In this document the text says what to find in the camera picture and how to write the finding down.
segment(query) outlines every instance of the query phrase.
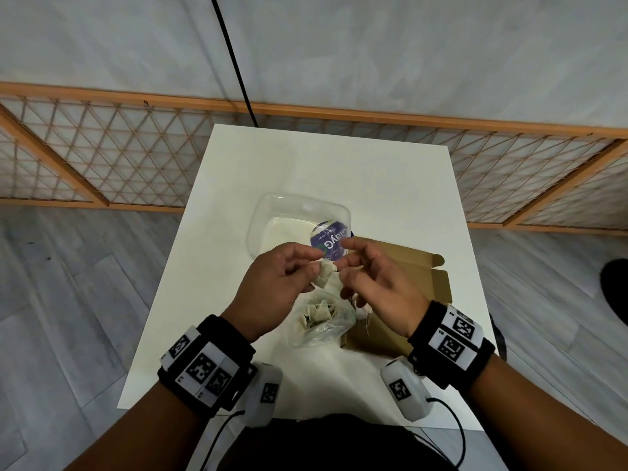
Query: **gray floor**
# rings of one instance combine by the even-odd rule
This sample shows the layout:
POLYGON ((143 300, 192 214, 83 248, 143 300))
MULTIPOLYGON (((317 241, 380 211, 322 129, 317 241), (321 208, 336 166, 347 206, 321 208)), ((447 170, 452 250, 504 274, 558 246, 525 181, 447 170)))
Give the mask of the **gray floor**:
MULTIPOLYGON (((121 416, 179 219, 0 207, 0 470, 61 470, 121 416)), ((604 262, 628 257, 628 238, 471 233, 511 365, 628 443, 628 328, 597 282, 604 262)), ((232 423, 216 458, 239 431, 232 423)), ((458 456, 457 431, 427 433, 458 456)), ((462 469, 505 469, 483 433, 467 438, 462 469)))

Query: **right hand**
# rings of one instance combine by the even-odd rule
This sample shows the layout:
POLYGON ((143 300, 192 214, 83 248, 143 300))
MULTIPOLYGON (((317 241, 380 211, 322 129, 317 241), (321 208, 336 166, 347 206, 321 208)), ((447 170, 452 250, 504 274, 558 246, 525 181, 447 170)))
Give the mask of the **right hand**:
POLYGON ((410 337, 427 312, 428 299, 373 240, 344 238, 340 244, 353 250, 335 262, 344 286, 340 297, 348 299, 357 292, 357 307, 368 303, 391 330, 410 337))

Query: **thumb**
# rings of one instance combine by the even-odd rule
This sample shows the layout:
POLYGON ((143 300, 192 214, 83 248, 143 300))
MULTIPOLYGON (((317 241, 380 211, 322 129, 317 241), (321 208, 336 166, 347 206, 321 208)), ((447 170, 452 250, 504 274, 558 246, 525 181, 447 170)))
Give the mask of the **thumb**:
POLYGON ((309 286, 319 274, 320 263, 318 261, 312 261, 290 274, 288 280, 294 289, 301 292, 305 287, 309 286))
POLYGON ((340 280, 343 286, 357 292, 375 309, 378 309, 389 295, 389 291, 373 281, 364 269, 344 268, 340 272, 340 280))

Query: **diagonal lattice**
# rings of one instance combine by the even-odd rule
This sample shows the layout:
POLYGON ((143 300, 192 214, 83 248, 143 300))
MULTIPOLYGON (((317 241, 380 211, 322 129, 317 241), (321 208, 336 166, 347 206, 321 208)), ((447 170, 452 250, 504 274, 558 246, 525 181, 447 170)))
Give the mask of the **diagonal lattice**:
POLYGON ((618 158, 525 222, 628 230, 628 156, 618 158))
POLYGON ((0 197, 85 201, 59 175, 0 128, 0 197))
MULTIPOLYGON (((214 124, 246 114, 3 97, 0 102, 115 203, 184 206, 214 124)), ((258 115, 271 129, 350 135, 449 148, 467 221, 498 223, 613 139, 510 135, 258 115)))

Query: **hand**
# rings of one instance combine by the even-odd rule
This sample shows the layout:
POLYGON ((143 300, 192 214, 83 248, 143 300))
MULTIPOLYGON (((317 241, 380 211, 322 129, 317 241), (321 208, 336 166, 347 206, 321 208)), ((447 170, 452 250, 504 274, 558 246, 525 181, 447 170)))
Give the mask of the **hand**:
POLYGON ((373 240, 344 238, 340 244, 354 250, 335 262, 344 286, 340 297, 348 299, 357 292, 357 307, 368 303, 391 330, 410 337, 427 312, 427 298, 373 240))
POLYGON ((320 273, 323 252, 299 243, 284 243, 255 258, 234 300, 221 317, 255 342, 286 318, 301 292, 320 273))

